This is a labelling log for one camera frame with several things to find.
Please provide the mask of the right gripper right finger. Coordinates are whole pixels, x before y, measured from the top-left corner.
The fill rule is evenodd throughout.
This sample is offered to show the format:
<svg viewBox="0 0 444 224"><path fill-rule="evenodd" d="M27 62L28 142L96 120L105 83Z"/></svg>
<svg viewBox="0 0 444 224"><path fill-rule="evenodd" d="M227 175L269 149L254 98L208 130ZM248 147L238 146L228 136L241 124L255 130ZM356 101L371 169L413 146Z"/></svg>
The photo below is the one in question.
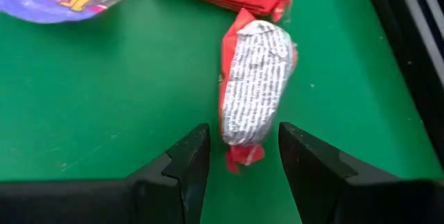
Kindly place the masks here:
<svg viewBox="0 0 444 224"><path fill-rule="evenodd" d="M444 180L403 180L288 122L285 176L302 224L444 224Z"/></svg>

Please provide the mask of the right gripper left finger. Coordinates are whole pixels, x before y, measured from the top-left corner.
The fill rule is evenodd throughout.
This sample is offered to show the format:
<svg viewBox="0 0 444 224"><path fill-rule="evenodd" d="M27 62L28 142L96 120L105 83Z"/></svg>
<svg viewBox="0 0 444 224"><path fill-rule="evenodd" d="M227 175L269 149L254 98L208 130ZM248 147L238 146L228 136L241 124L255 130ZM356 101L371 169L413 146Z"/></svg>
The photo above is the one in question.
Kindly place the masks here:
<svg viewBox="0 0 444 224"><path fill-rule="evenodd" d="M200 224L210 127L123 179L0 182L0 224Z"/></svg>

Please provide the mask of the red white candy wrapper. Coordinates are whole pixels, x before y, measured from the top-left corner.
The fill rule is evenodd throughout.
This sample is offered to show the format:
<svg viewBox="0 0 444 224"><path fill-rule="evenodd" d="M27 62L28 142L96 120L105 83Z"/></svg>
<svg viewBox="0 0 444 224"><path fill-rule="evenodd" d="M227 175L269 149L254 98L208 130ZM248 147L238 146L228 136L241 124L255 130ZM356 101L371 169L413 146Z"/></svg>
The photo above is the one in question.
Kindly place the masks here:
<svg viewBox="0 0 444 224"><path fill-rule="evenodd" d="M264 157L262 144L297 59L296 45L283 28L239 11L221 45L219 129L230 172Z"/></svg>

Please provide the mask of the black table frame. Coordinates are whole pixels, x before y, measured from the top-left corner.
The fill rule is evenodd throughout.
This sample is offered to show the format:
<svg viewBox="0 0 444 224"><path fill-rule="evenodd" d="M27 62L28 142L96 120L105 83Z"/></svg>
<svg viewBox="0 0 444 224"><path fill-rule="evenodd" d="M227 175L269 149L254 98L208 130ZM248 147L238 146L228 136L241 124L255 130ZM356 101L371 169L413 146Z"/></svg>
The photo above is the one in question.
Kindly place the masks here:
<svg viewBox="0 0 444 224"><path fill-rule="evenodd" d="M444 169L444 0L371 0Z"/></svg>

